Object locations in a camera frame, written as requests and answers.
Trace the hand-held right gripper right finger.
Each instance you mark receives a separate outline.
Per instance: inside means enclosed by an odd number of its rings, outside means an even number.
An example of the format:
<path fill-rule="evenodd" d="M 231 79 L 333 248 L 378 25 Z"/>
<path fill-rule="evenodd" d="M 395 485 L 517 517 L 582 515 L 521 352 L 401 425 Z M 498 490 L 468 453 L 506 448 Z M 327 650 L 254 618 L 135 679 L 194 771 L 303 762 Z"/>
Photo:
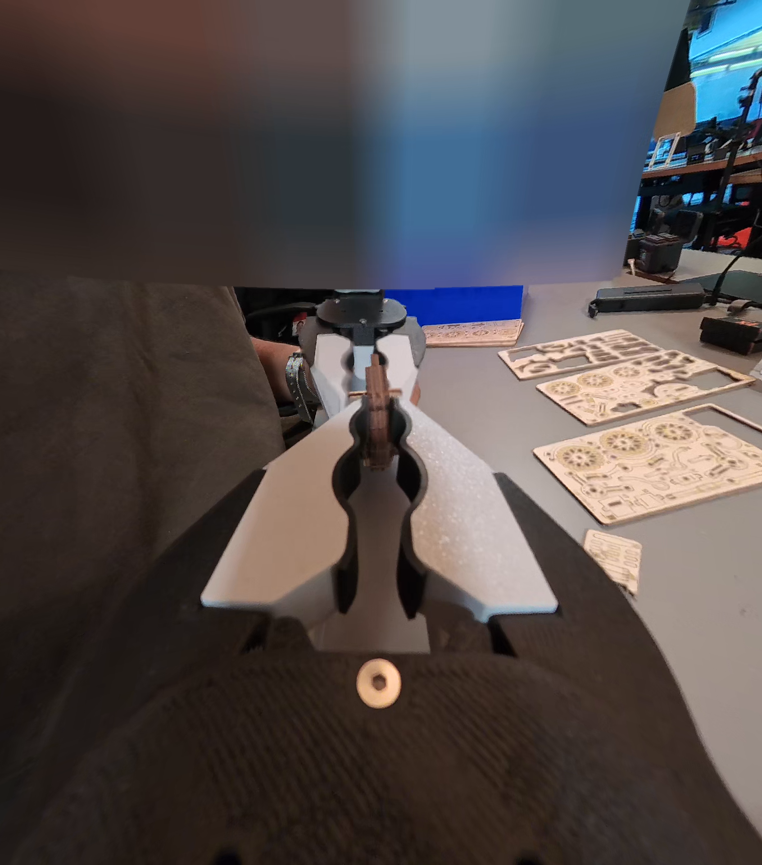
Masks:
<path fill-rule="evenodd" d="M 397 592 L 409 618 L 446 603 L 486 623 L 558 600 L 491 467 L 413 405 L 397 408 L 396 480 L 408 498 Z"/>

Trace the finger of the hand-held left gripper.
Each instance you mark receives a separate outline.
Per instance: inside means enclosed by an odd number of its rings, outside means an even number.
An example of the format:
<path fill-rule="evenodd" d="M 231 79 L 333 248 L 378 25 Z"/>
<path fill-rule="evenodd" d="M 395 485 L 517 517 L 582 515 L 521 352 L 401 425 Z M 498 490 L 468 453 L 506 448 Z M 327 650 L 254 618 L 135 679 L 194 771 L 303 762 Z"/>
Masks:
<path fill-rule="evenodd" d="M 400 401 L 418 405 L 420 388 L 417 381 L 419 362 L 414 360 L 411 340 L 407 335 L 390 334 L 376 341 L 376 352 L 386 360 L 387 389 Z"/>
<path fill-rule="evenodd" d="M 313 356 L 313 386 L 321 401 L 326 420 L 349 407 L 353 398 L 353 344 L 338 334 L 316 338 Z"/>

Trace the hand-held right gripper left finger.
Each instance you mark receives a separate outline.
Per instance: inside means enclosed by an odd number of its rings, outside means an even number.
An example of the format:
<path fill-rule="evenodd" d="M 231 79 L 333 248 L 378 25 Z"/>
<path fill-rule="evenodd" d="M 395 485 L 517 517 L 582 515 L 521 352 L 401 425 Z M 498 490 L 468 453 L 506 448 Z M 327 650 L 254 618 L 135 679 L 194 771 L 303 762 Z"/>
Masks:
<path fill-rule="evenodd" d="M 346 613 L 358 587 L 354 401 L 264 470 L 200 600 L 272 617 Z"/>

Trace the partly built wooden model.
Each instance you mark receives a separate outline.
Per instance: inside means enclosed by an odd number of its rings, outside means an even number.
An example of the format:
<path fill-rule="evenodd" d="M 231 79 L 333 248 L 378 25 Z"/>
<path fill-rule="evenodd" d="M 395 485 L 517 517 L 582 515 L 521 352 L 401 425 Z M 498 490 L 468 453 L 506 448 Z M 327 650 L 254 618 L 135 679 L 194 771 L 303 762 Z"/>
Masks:
<path fill-rule="evenodd" d="M 386 365 L 379 352 L 372 353 L 370 362 L 365 369 L 365 385 L 362 389 L 352 389 L 348 396 L 352 401 L 360 398 L 367 413 L 365 435 L 362 438 L 364 466 L 372 471 L 383 471 L 390 468 L 395 455 L 390 414 L 401 390 L 390 388 Z"/>

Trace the striped small wooden piece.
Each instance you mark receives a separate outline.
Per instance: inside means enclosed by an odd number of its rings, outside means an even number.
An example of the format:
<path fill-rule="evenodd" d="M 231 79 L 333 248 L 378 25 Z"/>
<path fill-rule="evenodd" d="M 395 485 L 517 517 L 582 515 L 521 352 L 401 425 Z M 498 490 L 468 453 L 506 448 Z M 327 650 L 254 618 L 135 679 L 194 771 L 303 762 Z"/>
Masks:
<path fill-rule="evenodd" d="M 642 560 L 640 543 L 590 529 L 584 535 L 582 546 L 616 586 L 632 598 L 638 596 Z"/>

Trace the wooden puzzle sheet rectangular window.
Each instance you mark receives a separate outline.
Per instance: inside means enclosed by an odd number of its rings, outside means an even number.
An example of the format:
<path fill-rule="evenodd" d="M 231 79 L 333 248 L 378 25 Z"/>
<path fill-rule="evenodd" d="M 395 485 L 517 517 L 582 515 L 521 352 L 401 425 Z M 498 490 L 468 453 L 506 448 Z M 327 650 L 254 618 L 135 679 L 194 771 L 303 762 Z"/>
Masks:
<path fill-rule="evenodd" d="M 762 487 L 762 426 L 716 404 L 533 450 L 603 526 Z"/>

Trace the wooden puzzle sheet many cutouts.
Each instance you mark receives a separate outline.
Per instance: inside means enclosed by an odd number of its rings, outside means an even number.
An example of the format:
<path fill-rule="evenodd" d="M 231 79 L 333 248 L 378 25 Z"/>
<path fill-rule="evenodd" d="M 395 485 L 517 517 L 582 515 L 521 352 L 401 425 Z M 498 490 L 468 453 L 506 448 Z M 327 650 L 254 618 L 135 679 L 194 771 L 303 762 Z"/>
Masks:
<path fill-rule="evenodd" d="M 533 343 L 499 352 L 521 382 L 587 427 L 749 387 L 754 377 L 627 330 Z"/>

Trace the person's left forearm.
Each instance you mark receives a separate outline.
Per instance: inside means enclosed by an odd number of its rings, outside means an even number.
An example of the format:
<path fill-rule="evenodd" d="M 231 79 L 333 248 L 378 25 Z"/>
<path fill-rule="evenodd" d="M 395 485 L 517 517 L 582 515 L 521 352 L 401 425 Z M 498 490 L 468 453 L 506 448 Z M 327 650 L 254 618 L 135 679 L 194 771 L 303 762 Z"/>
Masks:
<path fill-rule="evenodd" d="M 299 350 L 288 343 L 250 338 L 271 390 L 278 400 L 289 398 L 287 367 L 291 356 Z"/>

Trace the grey desk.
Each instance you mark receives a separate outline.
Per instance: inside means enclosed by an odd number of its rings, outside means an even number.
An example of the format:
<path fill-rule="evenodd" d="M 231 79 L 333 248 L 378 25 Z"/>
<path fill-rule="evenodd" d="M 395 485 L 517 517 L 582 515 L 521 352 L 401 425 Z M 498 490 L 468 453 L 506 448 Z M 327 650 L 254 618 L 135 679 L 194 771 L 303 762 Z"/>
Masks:
<path fill-rule="evenodd" d="M 596 527 L 533 456 L 584 427 L 493 349 L 432 349 L 423 411 L 505 472 L 578 542 Z M 762 487 L 613 529 L 643 546 L 632 606 L 663 651 L 703 742 L 762 835 Z"/>

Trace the silver mesh wristwatch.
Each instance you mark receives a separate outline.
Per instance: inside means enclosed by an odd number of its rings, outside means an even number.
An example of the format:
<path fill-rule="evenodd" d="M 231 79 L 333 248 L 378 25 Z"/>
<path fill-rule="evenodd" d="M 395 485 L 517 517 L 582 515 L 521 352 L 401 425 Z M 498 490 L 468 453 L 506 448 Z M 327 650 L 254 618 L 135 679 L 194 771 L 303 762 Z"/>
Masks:
<path fill-rule="evenodd" d="M 286 384 L 300 419 L 312 426 L 322 402 L 310 378 L 304 355 L 300 351 L 291 353 L 285 368 Z"/>

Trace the spare wooden sheet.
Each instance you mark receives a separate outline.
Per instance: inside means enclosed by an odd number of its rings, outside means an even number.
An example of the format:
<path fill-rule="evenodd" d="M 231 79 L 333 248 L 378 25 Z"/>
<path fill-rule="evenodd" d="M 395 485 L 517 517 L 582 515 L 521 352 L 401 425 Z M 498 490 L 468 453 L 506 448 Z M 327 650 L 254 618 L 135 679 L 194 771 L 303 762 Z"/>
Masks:
<path fill-rule="evenodd" d="M 429 348 L 511 348 L 524 328 L 521 319 L 425 325 Z"/>

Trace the blue plastic bin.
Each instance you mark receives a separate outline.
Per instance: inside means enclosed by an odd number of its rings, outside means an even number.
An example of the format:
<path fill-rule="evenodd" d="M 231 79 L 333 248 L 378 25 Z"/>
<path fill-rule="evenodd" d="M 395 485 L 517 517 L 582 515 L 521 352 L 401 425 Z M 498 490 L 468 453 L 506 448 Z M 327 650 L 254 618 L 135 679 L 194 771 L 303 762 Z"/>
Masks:
<path fill-rule="evenodd" d="M 397 293 L 421 326 L 510 321 L 521 318 L 523 286 L 442 287 Z"/>

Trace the black power adapter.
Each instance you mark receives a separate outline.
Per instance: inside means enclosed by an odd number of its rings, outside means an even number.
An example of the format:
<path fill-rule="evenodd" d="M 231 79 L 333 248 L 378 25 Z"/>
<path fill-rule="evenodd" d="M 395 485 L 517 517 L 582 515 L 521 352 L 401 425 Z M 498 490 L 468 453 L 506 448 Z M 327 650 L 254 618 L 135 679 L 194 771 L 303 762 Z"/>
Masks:
<path fill-rule="evenodd" d="M 705 298 L 705 289 L 697 283 L 606 287 L 590 301 L 588 314 L 594 319 L 604 313 L 695 310 L 703 306 Z"/>

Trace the black battery charger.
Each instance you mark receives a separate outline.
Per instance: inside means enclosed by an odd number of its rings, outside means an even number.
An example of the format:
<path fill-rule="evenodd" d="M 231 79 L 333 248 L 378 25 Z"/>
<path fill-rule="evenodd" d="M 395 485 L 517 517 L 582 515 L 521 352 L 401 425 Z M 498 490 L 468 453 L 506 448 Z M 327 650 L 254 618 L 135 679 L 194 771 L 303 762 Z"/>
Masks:
<path fill-rule="evenodd" d="M 632 276 L 669 279 L 678 269 L 685 240 L 671 232 L 630 232 L 626 242 L 623 266 Z"/>

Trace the black tablet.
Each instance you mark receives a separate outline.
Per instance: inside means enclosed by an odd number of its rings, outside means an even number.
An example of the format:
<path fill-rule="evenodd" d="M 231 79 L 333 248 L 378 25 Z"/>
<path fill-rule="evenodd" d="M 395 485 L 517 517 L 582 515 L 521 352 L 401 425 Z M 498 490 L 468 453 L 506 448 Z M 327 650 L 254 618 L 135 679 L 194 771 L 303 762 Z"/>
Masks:
<path fill-rule="evenodd" d="M 703 288 L 707 304 L 713 302 L 713 296 L 717 296 L 715 304 L 728 305 L 736 300 L 749 302 L 749 305 L 762 310 L 762 274 L 741 271 L 736 269 L 729 271 L 723 277 L 718 292 L 715 292 L 715 284 L 720 280 L 719 274 L 683 279 L 682 284 L 692 283 Z"/>

